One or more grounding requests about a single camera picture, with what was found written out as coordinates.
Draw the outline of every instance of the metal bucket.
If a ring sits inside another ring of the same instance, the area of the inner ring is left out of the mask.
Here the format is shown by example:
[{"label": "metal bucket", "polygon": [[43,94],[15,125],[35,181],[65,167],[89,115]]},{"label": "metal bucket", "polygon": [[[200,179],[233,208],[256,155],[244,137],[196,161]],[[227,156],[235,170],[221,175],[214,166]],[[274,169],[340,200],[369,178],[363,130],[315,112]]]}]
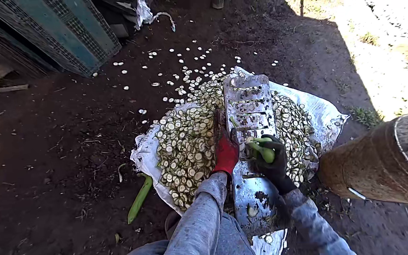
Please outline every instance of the metal bucket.
[{"label": "metal bucket", "polygon": [[324,154],[318,176],[344,198],[408,203],[408,115]]}]

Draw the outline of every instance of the hand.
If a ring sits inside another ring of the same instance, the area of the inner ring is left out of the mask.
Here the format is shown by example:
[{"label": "hand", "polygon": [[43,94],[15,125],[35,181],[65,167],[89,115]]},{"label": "hand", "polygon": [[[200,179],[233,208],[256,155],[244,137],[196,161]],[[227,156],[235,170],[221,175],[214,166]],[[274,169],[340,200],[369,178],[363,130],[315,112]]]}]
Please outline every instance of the hand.
[{"label": "hand", "polygon": [[219,137],[216,141],[217,147],[215,148],[215,160],[216,165],[212,173],[217,171],[225,171],[232,175],[235,165],[238,162],[238,139],[235,128],[231,129],[231,134],[224,128],[220,128]]},{"label": "hand", "polygon": [[280,195],[285,195],[296,189],[294,182],[286,175],[287,158],[286,149],[280,141],[272,135],[262,135],[261,138],[268,137],[272,142],[263,142],[262,147],[275,151],[275,160],[269,164],[259,156],[254,160],[255,171],[265,175],[278,189]]}]

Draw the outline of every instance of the green vegetable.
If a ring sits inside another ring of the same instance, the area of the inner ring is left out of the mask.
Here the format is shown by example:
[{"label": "green vegetable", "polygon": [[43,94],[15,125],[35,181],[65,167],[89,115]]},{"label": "green vegetable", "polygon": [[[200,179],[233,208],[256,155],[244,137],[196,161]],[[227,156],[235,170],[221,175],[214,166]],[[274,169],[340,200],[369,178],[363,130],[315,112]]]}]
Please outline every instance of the green vegetable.
[{"label": "green vegetable", "polygon": [[235,121],[234,116],[231,116],[229,120],[233,123],[234,127],[238,127],[238,123]]},{"label": "green vegetable", "polygon": [[275,160],[275,151],[269,148],[264,148],[256,144],[255,142],[248,142],[247,145],[249,145],[251,148],[255,149],[258,151],[262,158],[265,160],[267,163],[272,163]]},{"label": "green vegetable", "polygon": [[128,224],[131,224],[135,220],[147,194],[149,193],[150,188],[152,187],[152,177],[144,173],[138,174],[137,176],[144,176],[146,179],[144,180],[143,187],[141,187],[140,192],[138,192],[138,195],[136,195],[135,201],[128,212]]}]

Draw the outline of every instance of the grass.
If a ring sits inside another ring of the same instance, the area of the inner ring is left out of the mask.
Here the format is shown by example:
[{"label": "grass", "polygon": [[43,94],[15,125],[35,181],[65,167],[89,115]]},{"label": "grass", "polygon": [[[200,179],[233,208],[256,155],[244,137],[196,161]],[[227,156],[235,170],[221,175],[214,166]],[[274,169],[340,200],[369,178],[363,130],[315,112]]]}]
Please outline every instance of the grass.
[{"label": "grass", "polygon": [[345,96],[347,92],[350,90],[350,84],[345,83],[341,79],[335,79],[333,80],[333,82],[335,83],[337,89],[340,91],[341,96]]},{"label": "grass", "polygon": [[367,44],[371,44],[371,45],[374,45],[374,46],[378,45],[377,39],[378,39],[378,37],[371,34],[370,32],[366,32],[365,35],[360,37],[360,41],[362,43],[367,43]]},{"label": "grass", "polygon": [[355,54],[353,52],[350,52],[350,64],[355,66]]},{"label": "grass", "polygon": [[383,116],[375,111],[361,107],[350,107],[349,112],[354,120],[365,125],[368,129],[374,128],[383,122]]}]

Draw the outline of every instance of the gray pants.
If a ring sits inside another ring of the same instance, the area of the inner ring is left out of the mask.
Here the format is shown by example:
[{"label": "gray pants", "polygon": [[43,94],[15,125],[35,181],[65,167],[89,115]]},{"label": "gray pants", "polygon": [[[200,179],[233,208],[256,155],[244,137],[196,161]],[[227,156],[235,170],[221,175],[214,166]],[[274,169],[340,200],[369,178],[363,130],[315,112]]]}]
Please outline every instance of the gray pants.
[{"label": "gray pants", "polygon": [[[163,255],[169,243],[169,240],[161,240],[146,244],[133,250],[129,255]],[[220,234],[218,235],[215,254],[254,255],[239,224],[234,217],[227,213],[223,213],[220,222]]]},{"label": "gray pants", "polygon": [[255,255],[235,218],[223,212],[225,185],[224,173],[202,182],[171,240],[146,244],[129,255]]}]

